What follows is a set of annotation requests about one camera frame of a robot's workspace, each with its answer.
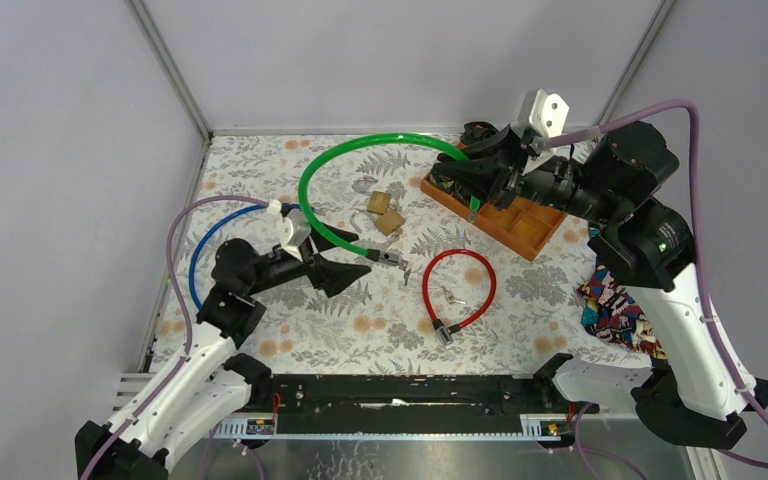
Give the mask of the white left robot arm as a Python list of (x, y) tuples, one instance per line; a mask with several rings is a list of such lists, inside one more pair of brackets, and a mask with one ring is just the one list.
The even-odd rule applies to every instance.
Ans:
[(271, 371), (241, 352), (266, 312), (258, 293), (301, 277), (333, 297), (370, 273), (367, 265), (322, 256), (311, 234), (294, 256), (276, 245), (258, 253), (246, 240), (215, 254), (214, 285), (174, 358), (105, 423), (88, 421), (75, 436), (81, 479), (166, 479), (180, 459), (232, 412), (269, 401)]

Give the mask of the green cable lock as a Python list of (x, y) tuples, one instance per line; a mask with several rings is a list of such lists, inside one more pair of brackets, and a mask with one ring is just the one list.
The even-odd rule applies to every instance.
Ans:
[[(316, 156), (305, 167), (299, 177), (297, 188), (298, 203), (310, 227), (321, 228), (325, 224), (320, 218), (320, 213), (314, 208), (314, 201), (319, 199), (318, 194), (325, 187), (326, 173), (343, 173), (345, 167), (340, 166), (341, 161), (354, 153), (382, 146), (405, 145), (442, 153), (453, 161), (468, 160), (463, 150), (457, 148), (451, 142), (419, 133), (376, 133), (352, 138), (328, 148)], [(356, 254), (351, 254), (374, 263), (396, 266), (401, 261), (399, 255), (395, 252), (367, 248), (356, 243), (354, 243), (354, 246), (357, 248)]]

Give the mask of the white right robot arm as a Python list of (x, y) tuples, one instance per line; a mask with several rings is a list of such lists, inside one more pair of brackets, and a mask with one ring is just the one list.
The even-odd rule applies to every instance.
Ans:
[(635, 414), (674, 445), (733, 448), (747, 430), (743, 413), (768, 405), (768, 380), (733, 378), (710, 337), (714, 314), (702, 305), (691, 229), (655, 196), (679, 166), (661, 133), (635, 121), (605, 134), (583, 162), (552, 156), (533, 171), (510, 129), (466, 154), (440, 155), (432, 175), (497, 209), (521, 198), (595, 224), (589, 248), (641, 308), (665, 353), (637, 369), (558, 354), (540, 369), (537, 405), (557, 412), (570, 401), (592, 402)]

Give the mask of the red cable lock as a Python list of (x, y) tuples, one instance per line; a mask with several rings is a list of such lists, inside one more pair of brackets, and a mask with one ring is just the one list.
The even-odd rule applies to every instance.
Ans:
[[(440, 290), (445, 286), (465, 300), (450, 305)], [(450, 346), (458, 336), (483, 327), (499, 291), (499, 278), (481, 253), (454, 248), (435, 255), (426, 265), (420, 282), (427, 325), (440, 346)]]

